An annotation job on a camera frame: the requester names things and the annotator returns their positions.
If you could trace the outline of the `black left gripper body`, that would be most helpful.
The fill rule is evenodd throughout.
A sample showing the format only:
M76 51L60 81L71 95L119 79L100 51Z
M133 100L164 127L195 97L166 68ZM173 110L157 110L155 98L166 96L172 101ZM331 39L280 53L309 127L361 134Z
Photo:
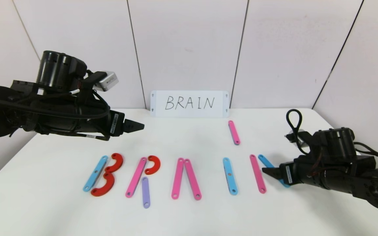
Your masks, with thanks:
M99 118L80 119L75 127L75 135L79 137L112 137L121 136L125 114L112 111L104 99L77 99L75 101L80 115L104 113Z

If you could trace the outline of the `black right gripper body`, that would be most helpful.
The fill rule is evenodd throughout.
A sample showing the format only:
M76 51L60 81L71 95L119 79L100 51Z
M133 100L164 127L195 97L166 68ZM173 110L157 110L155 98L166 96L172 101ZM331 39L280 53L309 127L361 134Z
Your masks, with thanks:
M282 163L279 166L284 183L287 185L308 184L326 189L320 175L311 175L311 169L315 160L298 157L291 162Z

